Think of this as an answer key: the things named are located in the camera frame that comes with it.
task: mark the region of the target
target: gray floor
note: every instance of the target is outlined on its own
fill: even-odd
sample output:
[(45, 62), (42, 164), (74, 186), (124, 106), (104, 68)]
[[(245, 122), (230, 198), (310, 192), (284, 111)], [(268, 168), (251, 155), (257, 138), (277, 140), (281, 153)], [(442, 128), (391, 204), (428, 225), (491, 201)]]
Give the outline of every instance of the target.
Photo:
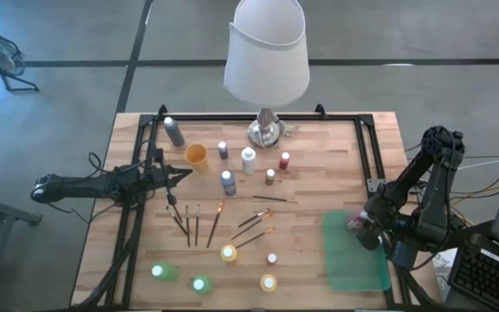
[[(29, 61), (127, 60), (145, 0), (0, 1), (0, 33)], [(499, 58), (499, 0), (302, 0), (312, 58)], [(235, 0), (155, 0), (140, 59), (221, 59)], [(0, 201), (44, 214), (16, 226), (0, 272), (0, 311), (63, 308), (86, 225), (29, 199), (35, 180), (89, 172), (105, 155), (125, 68), (27, 68), (39, 94), (10, 94), (0, 82)], [(222, 68), (137, 68), (127, 112), (254, 111), (222, 89)], [(499, 154), (499, 65), (313, 67), (308, 91), (284, 111), (396, 111), (406, 146), (442, 124), (464, 132), (468, 155)], [(486, 161), (467, 159), (465, 165)], [(499, 176), (499, 164), (465, 169), (454, 190)], [(92, 200), (63, 201), (84, 216)], [(464, 201), (474, 222), (494, 216), (499, 197)]]

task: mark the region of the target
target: white paint bottle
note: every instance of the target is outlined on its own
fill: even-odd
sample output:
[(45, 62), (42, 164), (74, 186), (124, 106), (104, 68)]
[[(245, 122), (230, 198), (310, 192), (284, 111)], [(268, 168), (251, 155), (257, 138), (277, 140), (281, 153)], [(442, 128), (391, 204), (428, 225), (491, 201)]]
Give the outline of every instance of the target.
[(251, 147), (242, 151), (242, 168), (245, 174), (253, 174), (256, 171), (256, 151)]

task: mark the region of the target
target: silver lamp base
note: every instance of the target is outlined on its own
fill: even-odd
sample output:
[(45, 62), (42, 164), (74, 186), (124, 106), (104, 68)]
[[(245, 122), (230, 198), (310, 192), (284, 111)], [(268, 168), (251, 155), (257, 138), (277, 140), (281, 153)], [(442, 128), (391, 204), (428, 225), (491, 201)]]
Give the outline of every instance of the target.
[(248, 140), (257, 148), (274, 147), (281, 138), (281, 130), (276, 124), (278, 117), (270, 108), (261, 108), (248, 128)]

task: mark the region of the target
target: desk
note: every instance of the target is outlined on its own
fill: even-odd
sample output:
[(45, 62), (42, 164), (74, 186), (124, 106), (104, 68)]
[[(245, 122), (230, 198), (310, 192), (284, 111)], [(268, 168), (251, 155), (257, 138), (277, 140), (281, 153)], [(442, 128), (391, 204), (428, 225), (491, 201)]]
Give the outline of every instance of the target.
[[(373, 117), (386, 176), (395, 179), (407, 163), (395, 113), (373, 113)], [(139, 114), (117, 115), (106, 169), (130, 164), (138, 123)], [(240, 157), (242, 149), (249, 144), (246, 139), (247, 121), (179, 122), (187, 144), (200, 143), (208, 148), (209, 169), (205, 173), (194, 172), (174, 190), (183, 217), (185, 205), (191, 207), (192, 245), (187, 247), (185, 235), (166, 212), (164, 190), (157, 190), (154, 198), (146, 202), (130, 309), (386, 307), (383, 292), (334, 292), (325, 275), (321, 234), (323, 213), (340, 209), (359, 211), (367, 199), (356, 126), (352, 122), (321, 120), (290, 121), (289, 125), (298, 126), (297, 133), (283, 138), (280, 148), (256, 150), (257, 171), (248, 176), (242, 172)], [(230, 157), (227, 160), (221, 160), (218, 156), (217, 143), (220, 140), (228, 144)], [(368, 135), (365, 135), (365, 141), (369, 163), (374, 164)], [(184, 160), (184, 148), (172, 146), (160, 123), (157, 145), (164, 148), (168, 165), (188, 167)], [(290, 152), (291, 156), (288, 170), (277, 170), (275, 183), (265, 185), (265, 171), (278, 167), (278, 160), (284, 151)], [(223, 170), (234, 173), (237, 195), (225, 199), (211, 247), (206, 249), (218, 202), (224, 198), (218, 178)], [(298, 204), (256, 200), (252, 195), (289, 198), (297, 200)], [(108, 200), (97, 200), (94, 213), (109, 204)], [(198, 247), (193, 246), (196, 204), (201, 205)], [(270, 227), (275, 227), (275, 231), (242, 247), (235, 263), (225, 263), (219, 256), (219, 250), (231, 244), (230, 237), (238, 232), (237, 225), (266, 208), (270, 208), (275, 216), (237, 238), (235, 243)], [(119, 218), (120, 209), (115, 208), (101, 214), (90, 225), (72, 304), (86, 298), (109, 267)], [(274, 267), (268, 267), (265, 263), (265, 257), (270, 252), (278, 256)], [(423, 259), (425, 255), (420, 255), (418, 263)], [(150, 272), (158, 261), (177, 265), (179, 280), (175, 283), (156, 281)], [(259, 280), (265, 273), (275, 275), (278, 280), (276, 291), (270, 294), (259, 287)], [(396, 302), (400, 302), (398, 280), (392, 269), (391, 274)], [(215, 283), (214, 292), (206, 296), (193, 293), (190, 281), (197, 275), (209, 276)], [(439, 300), (431, 264), (414, 272), (414, 276), (431, 296)], [(118, 294), (122, 293), (123, 279), (124, 271), (119, 275)]]

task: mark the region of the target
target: green tray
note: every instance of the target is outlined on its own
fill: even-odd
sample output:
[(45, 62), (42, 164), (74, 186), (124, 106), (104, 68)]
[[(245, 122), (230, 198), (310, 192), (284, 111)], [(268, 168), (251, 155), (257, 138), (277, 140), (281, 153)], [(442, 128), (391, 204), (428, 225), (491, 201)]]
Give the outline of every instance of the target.
[(333, 290), (386, 290), (390, 273), (382, 245), (374, 251), (361, 246), (356, 231), (346, 228), (350, 211), (329, 211), (323, 216), (323, 237), (327, 253), (327, 280)]

